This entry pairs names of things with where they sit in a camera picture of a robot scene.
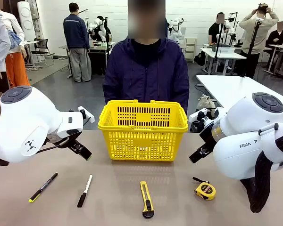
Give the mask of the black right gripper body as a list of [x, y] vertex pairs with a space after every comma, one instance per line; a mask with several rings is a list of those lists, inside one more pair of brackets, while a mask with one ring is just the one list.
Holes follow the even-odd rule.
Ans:
[[212, 135], [212, 127], [214, 123], [210, 122], [205, 128], [200, 132], [200, 137], [205, 142], [201, 147], [199, 147], [198, 151], [213, 151], [216, 141]]

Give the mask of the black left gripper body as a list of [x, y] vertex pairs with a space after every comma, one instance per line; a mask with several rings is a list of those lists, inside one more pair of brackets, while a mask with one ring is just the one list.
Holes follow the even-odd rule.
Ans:
[[83, 145], [78, 142], [76, 139], [81, 135], [81, 132], [74, 133], [65, 138], [60, 138], [57, 134], [51, 133], [47, 135], [46, 141], [52, 143], [58, 148], [69, 148], [72, 151], [81, 151], [83, 149]]

